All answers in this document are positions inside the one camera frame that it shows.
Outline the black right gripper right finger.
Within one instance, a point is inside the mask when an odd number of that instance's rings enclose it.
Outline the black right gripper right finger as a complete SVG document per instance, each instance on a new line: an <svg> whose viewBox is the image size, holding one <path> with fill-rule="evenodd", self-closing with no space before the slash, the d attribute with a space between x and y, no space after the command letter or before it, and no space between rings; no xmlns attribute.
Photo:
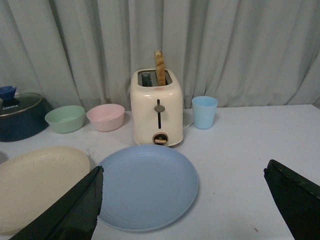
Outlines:
<svg viewBox="0 0 320 240"><path fill-rule="evenodd" d="M272 159L264 179L273 200L296 240L320 238L320 186Z"/></svg>

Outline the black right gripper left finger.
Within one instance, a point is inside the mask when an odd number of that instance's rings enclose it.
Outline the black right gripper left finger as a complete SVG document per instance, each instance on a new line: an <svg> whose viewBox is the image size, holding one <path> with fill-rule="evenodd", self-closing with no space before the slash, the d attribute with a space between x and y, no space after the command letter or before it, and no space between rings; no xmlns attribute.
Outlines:
<svg viewBox="0 0 320 240"><path fill-rule="evenodd" d="M91 170L74 187L12 240L90 240L103 200L103 167Z"/></svg>

